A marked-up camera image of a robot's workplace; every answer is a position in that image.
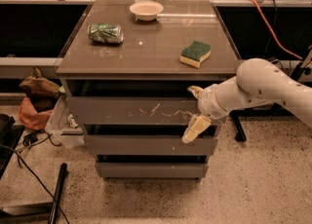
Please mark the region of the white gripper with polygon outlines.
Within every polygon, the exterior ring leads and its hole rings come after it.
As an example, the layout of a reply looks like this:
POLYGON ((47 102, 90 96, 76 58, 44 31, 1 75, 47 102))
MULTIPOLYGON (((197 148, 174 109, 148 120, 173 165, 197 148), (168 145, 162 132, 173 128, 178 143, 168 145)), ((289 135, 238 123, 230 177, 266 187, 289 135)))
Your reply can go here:
POLYGON ((215 95, 216 84, 204 89, 198 86, 190 86, 187 90, 198 99, 198 109, 203 114, 193 115, 183 134, 182 141, 184 143, 191 143, 200 133, 205 131, 211 125, 211 119, 218 120, 226 117, 228 112, 217 102, 215 95))

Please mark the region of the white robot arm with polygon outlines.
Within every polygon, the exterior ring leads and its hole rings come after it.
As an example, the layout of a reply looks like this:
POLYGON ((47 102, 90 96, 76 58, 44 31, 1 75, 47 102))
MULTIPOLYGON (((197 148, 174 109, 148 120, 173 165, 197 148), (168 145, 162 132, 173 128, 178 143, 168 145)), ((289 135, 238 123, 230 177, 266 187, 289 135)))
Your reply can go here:
POLYGON ((290 78, 271 62, 252 58, 239 65, 236 75, 204 89, 188 90, 198 100, 200 114, 194 114, 182 141, 193 142, 213 120, 227 117, 231 111, 276 103, 309 127, 312 127, 312 89, 290 78))

